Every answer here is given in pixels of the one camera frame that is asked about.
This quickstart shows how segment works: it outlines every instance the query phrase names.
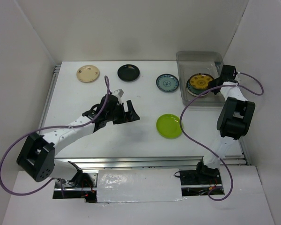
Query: white wall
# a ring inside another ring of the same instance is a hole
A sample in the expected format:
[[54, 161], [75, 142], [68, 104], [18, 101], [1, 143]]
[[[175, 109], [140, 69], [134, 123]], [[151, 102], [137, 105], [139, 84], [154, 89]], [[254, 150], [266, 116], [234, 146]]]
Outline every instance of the white wall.
[[248, 0], [18, 0], [57, 62], [224, 55]]
[[[275, 220], [281, 225], [281, 1], [250, 0], [224, 58], [258, 78], [263, 97], [247, 94], [257, 105], [245, 141]], [[258, 86], [245, 79], [245, 85]]]
[[[53, 68], [16, 4], [0, 0], [0, 159], [16, 138], [38, 126]], [[4, 182], [11, 189], [18, 150], [4, 164]], [[0, 188], [0, 224], [9, 198]]]
[[[52, 199], [51, 182], [33, 197], [12, 196], [3, 225], [274, 225], [256, 168], [229, 168], [234, 188], [222, 202], [213, 202], [208, 196], [190, 196], [175, 202], [89, 204], [84, 199]], [[224, 189], [229, 190], [228, 172], [223, 166], [220, 172]], [[141, 181], [135, 183], [143, 186]], [[39, 186], [22, 171], [15, 191]]]

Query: black plate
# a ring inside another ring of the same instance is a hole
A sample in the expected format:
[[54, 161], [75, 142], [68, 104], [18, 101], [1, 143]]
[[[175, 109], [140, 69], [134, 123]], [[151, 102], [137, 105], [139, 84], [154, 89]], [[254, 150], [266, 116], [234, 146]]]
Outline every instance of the black plate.
[[118, 69], [118, 76], [122, 81], [132, 82], [140, 76], [140, 70], [135, 65], [123, 65]]

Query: white tape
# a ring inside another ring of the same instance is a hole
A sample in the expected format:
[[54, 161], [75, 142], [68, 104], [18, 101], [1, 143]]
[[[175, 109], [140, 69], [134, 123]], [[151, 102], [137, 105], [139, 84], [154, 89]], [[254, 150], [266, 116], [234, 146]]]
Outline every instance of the white tape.
[[100, 170], [99, 203], [171, 202], [182, 200], [178, 169]]

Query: beige plate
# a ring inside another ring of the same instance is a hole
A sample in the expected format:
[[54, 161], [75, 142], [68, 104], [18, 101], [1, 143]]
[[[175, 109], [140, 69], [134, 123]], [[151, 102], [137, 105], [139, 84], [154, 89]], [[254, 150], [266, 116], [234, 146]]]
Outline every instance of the beige plate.
[[86, 65], [77, 70], [77, 78], [81, 82], [91, 82], [97, 79], [100, 75], [100, 71], [93, 65]]

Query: blue patterned plate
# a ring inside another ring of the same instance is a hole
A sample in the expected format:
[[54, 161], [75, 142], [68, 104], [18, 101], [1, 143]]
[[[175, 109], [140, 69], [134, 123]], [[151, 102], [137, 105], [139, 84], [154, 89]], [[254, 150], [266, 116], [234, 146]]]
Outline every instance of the blue patterned plate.
[[177, 90], [179, 80], [171, 74], [162, 74], [156, 79], [157, 87], [167, 93]]

